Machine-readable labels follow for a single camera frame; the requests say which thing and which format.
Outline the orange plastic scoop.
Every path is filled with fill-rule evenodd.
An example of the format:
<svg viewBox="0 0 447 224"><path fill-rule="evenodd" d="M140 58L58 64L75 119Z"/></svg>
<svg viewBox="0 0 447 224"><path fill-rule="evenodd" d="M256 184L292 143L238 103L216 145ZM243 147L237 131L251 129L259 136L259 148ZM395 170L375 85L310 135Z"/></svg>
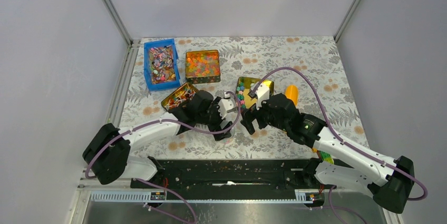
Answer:
<svg viewBox="0 0 447 224"><path fill-rule="evenodd" d="M286 98L288 98L293 102L294 106L297 106L299 97L299 91L297 86L289 85L288 87L286 87L284 95L286 96Z"/></svg>

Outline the white jar lid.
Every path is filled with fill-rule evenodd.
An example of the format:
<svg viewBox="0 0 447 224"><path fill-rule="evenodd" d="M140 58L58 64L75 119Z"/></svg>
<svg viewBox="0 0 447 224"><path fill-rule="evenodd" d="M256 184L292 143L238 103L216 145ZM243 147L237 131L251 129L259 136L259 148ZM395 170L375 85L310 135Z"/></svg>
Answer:
<svg viewBox="0 0 447 224"><path fill-rule="evenodd" d="M232 144L233 141L234 141L234 137L231 137L231 138L225 139L224 144L229 145L229 144Z"/></svg>

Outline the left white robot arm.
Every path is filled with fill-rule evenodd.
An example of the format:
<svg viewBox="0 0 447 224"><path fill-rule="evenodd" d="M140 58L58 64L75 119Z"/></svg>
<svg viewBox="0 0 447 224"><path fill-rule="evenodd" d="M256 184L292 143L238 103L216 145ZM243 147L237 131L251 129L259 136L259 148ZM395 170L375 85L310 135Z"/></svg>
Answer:
<svg viewBox="0 0 447 224"><path fill-rule="evenodd" d="M103 125L84 150L87 164L85 177L110 184L117 179L143 179L152 188L163 183L163 174L149 158L132 157L131 152L152 142L193 130L210 134L216 140L232 136L235 123L227 115L240 111L234 92L224 98L199 91L189 101L143 124L117 128L112 123Z"/></svg>

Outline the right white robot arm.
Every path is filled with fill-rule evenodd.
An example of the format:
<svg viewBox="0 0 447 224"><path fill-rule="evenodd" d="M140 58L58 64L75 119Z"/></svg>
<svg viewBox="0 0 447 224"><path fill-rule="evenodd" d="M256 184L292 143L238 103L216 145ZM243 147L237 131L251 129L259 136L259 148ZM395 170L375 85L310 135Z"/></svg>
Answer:
<svg viewBox="0 0 447 224"><path fill-rule="evenodd" d="M328 153L346 164L341 167L311 159L302 174L307 187L315 188L322 183L348 188L371 197L388 211L404 211L414 186L411 159L403 155L395 159L352 140L341 140L341 135L325 121L300 113L283 94L273 95L243 111L241 124L249 134L255 132L254 120L260 129L266 126L280 129L295 143Z"/></svg>

